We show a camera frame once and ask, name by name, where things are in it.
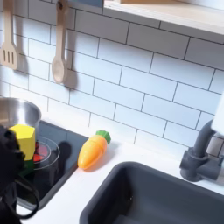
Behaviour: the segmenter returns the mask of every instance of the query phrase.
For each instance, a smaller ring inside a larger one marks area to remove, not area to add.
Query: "red burner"
[[[36,142],[36,149],[33,155],[33,162],[40,162],[48,157],[50,151],[45,145],[39,144]]]

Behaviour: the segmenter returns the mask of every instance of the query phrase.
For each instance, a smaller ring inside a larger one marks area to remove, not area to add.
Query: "wall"
[[[51,73],[55,3],[15,1],[20,66],[16,72],[0,66],[0,95],[25,98],[71,125],[105,128],[113,138],[181,158],[221,98],[224,37],[70,3],[68,78],[58,85]],[[2,12],[0,30],[2,44]],[[221,147],[222,137],[214,137],[209,152],[218,156]]]

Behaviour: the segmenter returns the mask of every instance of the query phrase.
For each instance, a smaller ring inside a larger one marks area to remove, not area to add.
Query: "stainless steel pot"
[[[7,128],[16,124],[32,126],[38,139],[40,118],[41,112],[35,104],[16,98],[0,98],[0,124],[3,126]]]

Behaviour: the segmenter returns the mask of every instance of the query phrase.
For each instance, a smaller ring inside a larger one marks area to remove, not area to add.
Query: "white countertop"
[[[54,120],[53,118],[49,119],[47,114],[44,116],[43,120],[87,137],[94,134],[91,129],[78,125],[73,125],[73,127],[71,127],[69,122],[65,123],[59,122],[56,119]],[[182,179],[179,174],[180,161],[177,159],[129,143],[113,141],[112,139],[112,142],[108,146],[107,153],[92,171],[87,172],[77,169],[42,210],[38,211],[33,218],[23,220],[22,223],[79,224],[79,218],[83,208],[90,201],[111,169],[115,165],[125,161],[136,161]],[[216,183],[208,180],[201,180],[196,183],[196,185],[224,195],[224,177],[222,174]],[[21,206],[17,206],[17,212],[19,214],[28,214],[30,211]]]

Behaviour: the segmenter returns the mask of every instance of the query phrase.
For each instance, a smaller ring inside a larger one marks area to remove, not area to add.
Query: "gray sink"
[[[117,165],[80,224],[223,224],[224,196],[138,163]]]

